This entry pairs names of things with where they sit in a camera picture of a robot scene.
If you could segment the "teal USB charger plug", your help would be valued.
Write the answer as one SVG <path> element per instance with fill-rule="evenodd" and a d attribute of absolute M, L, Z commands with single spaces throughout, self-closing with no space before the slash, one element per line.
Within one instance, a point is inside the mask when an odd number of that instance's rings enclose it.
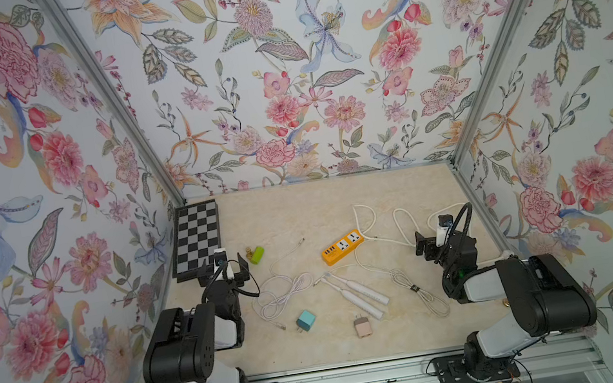
<path fill-rule="evenodd" d="M 317 317 L 314 313 L 311 313 L 308 310 L 305 310 L 298 317 L 296 324 L 300 331 L 306 332 L 310 331 L 312 327 L 314 327 L 314 323 L 317 320 Z"/>

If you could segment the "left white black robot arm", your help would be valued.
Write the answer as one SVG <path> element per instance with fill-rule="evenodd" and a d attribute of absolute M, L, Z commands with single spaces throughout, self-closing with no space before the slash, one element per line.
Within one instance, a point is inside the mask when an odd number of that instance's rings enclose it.
<path fill-rule="evenodd" d="M 205 272 L 197 306 L 161 312 L 143 359 L 145 383 L 248 383 L 246 373 L 221 363 L 216 353 L 242 347 L 240 300 L 257 298 L 260 291 L 245 290 L 252 274 L 243 256 L 231 260 L 220 249 Z"/>

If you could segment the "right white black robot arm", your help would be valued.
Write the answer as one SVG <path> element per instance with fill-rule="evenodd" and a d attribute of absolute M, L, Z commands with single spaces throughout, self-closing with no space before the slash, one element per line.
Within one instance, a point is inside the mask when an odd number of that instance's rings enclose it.
<path fill-rule="evenodd" d="M 443 269 L 441 286 L 449 299 L 509 303 L 507 316 L 466 339 L 462 361 L 468 373 L 495 373 L 550 333 L 595 324 L 596 303 L 553 255 L 510 255 L 480 266 L 477 241 L 469 234 L 472 214 L 472 205 L 464 203 L 456 216 L 439 217 L 435 235 L 415 232 L 413 243 L 417 256 Z"/>

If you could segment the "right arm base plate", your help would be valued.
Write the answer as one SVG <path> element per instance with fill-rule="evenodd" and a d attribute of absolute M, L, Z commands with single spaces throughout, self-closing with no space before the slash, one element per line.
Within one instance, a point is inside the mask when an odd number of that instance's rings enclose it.
<path fill-rule="evenodd" d="M 432 358 L 426 372 L 439 383 L 496 383 L 519 378 L 521 371 L 512 358 L 487 358 L 465 354 Z"/>

